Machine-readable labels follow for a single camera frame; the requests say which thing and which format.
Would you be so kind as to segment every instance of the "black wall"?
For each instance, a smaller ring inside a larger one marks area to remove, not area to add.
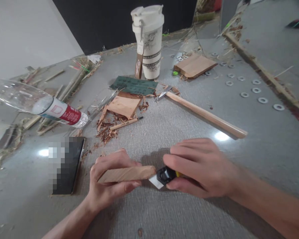
[[[163,32],[192,25],[196,0],[53,0],[85,55],[136,42],[131,11],[136,7],[164,5]]]

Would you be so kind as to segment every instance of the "hammer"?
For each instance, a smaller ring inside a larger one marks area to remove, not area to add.
[[[169,92],[172,86],[168,86],[157,98],[157,101],[160,101],[165,95],[171,98],[172,100],[180,103],[181,105],[185,106],[186,108],[190,109],[191,111],[195,112],[196,114],[200,115],[201,117],[209,120],[210,122],[218,125],[220,128],[228,131],[229,133],[233,134],[237,138],[245,138],[247,136],[247,132],[224,121],[223,119],[217,117],[216,115],[213,115],[212,113],[188,102],[187,100],[184,100],[183,98]]]

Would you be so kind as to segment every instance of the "red label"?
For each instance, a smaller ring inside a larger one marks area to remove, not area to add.
[[[81,112],[69,105],[67,106],[64,114],[60,117],[60,119],[62,120],[69,121],[69,123],[67,123],[68,125],[76,124],[80,118],[81,118]]]

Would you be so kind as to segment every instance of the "hammer head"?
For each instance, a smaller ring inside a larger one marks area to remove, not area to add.
[[[167,88],[159,95],[159,97],[157,98],[157,101],[160,101],[161,99],[164,98],[164,96],[166,95],[166,93],[172,88],[173,86],[167,86]]]

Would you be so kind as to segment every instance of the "green sandpaper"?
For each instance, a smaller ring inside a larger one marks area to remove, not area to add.
[[[138,80],[134,78],[118,76],[110,88],[121,90],[123,92],[136,94],[136,95],[152,95],[154,89],[157,87],[157,82],[148,80]]]

